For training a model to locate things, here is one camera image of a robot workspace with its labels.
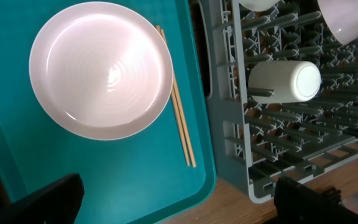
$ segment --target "chopstick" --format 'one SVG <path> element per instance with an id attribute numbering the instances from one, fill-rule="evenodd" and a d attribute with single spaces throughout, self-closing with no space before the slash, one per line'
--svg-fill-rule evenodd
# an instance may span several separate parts
<path id="1" fill-rule="evenodd" d="M 167 43 L 164 30 L 161 29 L 159 25 L 157 25 L 155 28 L 162 36 L 162 39 L 165 41 L 165 43 Z M 185 112 L 183 111 L 183 105 L 181 103 L 178 83 L 175 74 L 173 74 L 173 88 L 172 88 L 171 97 L 172 97 L 173 109 L 175 110 L 175 116 L 178 123 L 180 141 L 183 147 L 183 152 L 185 153 L 187 166 L 190 166 L 189 157 L 188 157 L 188 152 L 189 152 L 191 163 L 193 167 L 196 167 L 197 166 L 196 159 L 194 157 L 193 147 L 191 146 L 190 135 L 185 118 Z"/>

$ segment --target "plate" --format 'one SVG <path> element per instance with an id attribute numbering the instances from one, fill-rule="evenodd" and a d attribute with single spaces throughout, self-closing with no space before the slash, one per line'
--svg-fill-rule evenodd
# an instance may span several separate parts
<path id="1" fill-rule="evenodd" d="M 33 91 L 61 127 L 90 139 L 121 139 L 149 126 L 169 100 L 173 65 L 155 27 L 112 3 L 54 15 L 36 36 Z"/>

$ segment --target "dish drying rack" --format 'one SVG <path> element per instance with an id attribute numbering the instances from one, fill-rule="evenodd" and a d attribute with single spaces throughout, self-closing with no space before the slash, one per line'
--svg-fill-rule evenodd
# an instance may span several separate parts
<path id="1" fill-rule="evenodd" d="M 255 203 L 273 198 L 275 181 L 305 183 L 358 158 L 358 39 L 342 45 L 316 1 L 280 1 L 253 12 L 239 0 L 200 0 L 208 45 L 207 97 L 218 176 Z M 247 88 L 258 62 L 305 60 L 321 69 L 311 101 L 261 105 Z"/>

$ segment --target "cup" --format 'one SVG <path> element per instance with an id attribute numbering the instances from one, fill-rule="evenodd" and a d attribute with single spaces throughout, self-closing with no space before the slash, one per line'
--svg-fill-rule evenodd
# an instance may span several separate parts
<path id="1" fill-rule="evenodd" d="M 248 79 L 249 88 L 274 90 L 274 96 L 252 96 L 259 103 L 296 103 L 311 100 L 319 91 L 317 66 L 302 61 L 260 62 Z"/>
<path id="2" fill-rule="evenodd" d="M 239 0 L 242 6 L 255 12 L 266 11 L 279 1 L 280 0 Z"/>
<path id="3" fill-rule="evenodd" d="M 329 30 L 343 45 L 358 38 L 358 0 L 318 0 Z"/>

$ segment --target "teal tray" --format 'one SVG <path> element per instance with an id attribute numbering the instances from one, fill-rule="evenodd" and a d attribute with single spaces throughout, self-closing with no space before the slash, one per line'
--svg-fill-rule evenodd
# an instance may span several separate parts
<path id="1" fill-rule="evenodd" d="M 0 177 L 12 202 L 72 172 L 85 196 L 77 223 L 154 223 L 201 203 L 216 182 L 211 137 L 187 0 L 120 0 L 161 25 L 177 75 L 197 168 L 187 167 L 173 106 L 126 139 L 74 135 L 32 91 L 29 54 L 54 14 L 82 1 L 0 0 Z"/>

